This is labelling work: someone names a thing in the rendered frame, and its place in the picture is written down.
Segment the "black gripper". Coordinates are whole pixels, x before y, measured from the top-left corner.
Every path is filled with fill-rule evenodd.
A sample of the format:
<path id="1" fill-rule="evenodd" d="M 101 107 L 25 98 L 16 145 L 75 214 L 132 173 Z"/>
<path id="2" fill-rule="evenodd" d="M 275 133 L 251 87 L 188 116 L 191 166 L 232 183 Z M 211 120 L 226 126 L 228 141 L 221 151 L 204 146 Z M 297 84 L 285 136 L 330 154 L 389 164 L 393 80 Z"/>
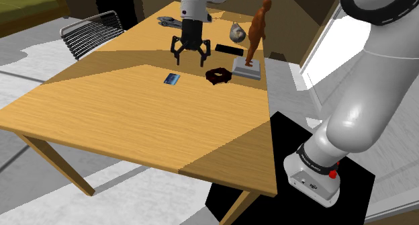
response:
<path id="1" fill-rule="evenodd" d="M 203 67 L 204 61 L 211 55 L 210 40 L 202 40 L 203 22 L 193 19 L 182 20 L 181 38 L 177 36 L 172 37 L 171 52 L 177 60 L 177 65 L 180 65 L 180 53 L 184 50 L 197 50 L 200 53 L 200 67 Z M 176 49 L 175 44 L 181 43 L 181 46 Z M 205 46 L 205 51 L 202 50 L 201 45 Z"/>

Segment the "blue card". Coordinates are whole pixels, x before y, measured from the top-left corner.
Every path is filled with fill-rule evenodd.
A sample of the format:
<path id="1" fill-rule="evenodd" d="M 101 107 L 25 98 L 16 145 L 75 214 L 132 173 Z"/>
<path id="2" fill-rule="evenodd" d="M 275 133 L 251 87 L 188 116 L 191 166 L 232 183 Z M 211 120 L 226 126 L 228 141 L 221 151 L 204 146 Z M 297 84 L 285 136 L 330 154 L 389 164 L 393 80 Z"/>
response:
<path id="1" fill-rule="evenodd" d="M 164 80 L 164 84 L 168 85 L 175 85 L 179 80 L 180 75 L 175 73 L 169 73 L 166 79 Z"/>

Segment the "grey toy car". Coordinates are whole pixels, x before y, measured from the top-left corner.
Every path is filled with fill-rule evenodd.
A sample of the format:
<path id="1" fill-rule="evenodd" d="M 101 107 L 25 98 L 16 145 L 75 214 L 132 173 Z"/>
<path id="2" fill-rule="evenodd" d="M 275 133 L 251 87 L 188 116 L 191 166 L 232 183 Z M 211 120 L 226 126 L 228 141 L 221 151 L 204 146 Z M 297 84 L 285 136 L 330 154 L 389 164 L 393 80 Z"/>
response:
<path id="1" fill-rule="evenodd" d="M 177 19 L 174 19 L 173 17 L 161 16 L 161 17 L 157 17 L 157 20 L 158 20 L 158 23 L 164 27 L 171 27 L 171 28 L 178 28 L 178 29 L 182 28 L 182 22 Z"/>

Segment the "black flat remote control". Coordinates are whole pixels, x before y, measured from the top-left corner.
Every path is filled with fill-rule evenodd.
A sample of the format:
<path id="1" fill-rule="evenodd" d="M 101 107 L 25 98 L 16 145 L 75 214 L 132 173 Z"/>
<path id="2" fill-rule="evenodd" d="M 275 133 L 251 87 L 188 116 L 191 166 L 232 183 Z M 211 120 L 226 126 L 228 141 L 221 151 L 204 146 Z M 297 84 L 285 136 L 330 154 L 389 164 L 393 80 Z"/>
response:
<path id="1" fill-rule="evenodd" d="M 232 54 L 235 56 L 243 56 L 244 54 L 244 50 L 241 48 L 235 48 L 235 47 L 227 46 L 223 44 L 216 44 L 215 51 Z"/>

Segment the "grey round sack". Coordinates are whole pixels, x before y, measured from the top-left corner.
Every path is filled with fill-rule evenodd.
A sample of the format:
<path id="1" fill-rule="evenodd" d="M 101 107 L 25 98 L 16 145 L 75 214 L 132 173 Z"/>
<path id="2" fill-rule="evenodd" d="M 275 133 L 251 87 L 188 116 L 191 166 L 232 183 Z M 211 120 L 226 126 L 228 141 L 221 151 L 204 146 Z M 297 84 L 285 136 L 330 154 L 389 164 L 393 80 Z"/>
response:
<path id="1" fill-rule="evenodd" d="M 238 23 L 233 23 L 230 28 L 229 37 L 235 43 L 242 42 L 246 37 L 246 32 L 240 27 Z"/>

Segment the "brown human figure on base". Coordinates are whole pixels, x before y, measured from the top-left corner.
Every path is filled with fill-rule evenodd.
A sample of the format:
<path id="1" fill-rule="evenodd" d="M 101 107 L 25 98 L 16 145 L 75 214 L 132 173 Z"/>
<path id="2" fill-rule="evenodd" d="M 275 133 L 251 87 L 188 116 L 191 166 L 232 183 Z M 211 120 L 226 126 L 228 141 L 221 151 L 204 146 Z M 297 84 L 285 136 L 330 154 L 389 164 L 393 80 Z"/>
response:
<path id="1" fill-rule="evenodd" d="M 263 6 L 258 9 L 252 19 L 252 23 L 248 30 L 248 39 L 250 41 L 250 47 L 246 58 L 238 56 L 234 59 L 232 66 L 232 74 L 246 77 L 249 79 L 260 80 L 261 79 L 261 64 L 258 60 L 253 60 L 254 54 L 259 46 L 261 39 L 265 39 L 265 14 L 270 10 L 272 6 L 271 0 L 264 0 Z"/>

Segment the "wooden table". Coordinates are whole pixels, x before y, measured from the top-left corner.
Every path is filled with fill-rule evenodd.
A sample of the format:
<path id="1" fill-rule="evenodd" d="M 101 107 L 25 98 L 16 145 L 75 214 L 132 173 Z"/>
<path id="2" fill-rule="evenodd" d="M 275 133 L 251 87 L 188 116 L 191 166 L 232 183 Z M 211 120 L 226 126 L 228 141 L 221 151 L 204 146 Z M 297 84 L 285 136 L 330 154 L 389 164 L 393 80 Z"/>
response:
<path id="1" fill-rule="evenodd" d="M 240 190 L 220 225 L 260 195 L 277 194 L 267 80 L 234 76 L 212 84 L 211 69 L 234 57 L 170 51 L 179 30 L 156 15 L 130 28 L 0 109 L 14 133 L 87 195 L 93 188 L 53 144 L 110 156 Z M 180 75 L 164 84 L 169 73 Z"/>

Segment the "green sofa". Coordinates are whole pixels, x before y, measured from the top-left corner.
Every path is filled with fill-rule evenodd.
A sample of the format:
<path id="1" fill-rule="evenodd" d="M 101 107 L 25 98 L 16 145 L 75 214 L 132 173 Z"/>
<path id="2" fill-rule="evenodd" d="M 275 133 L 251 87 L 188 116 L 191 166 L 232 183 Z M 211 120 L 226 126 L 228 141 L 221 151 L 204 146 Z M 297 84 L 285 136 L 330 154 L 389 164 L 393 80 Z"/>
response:
<path id="1" fill-rule="evenodd" d="M 0 38 L 70 14 L 66 0 L 0 0 Z"/>

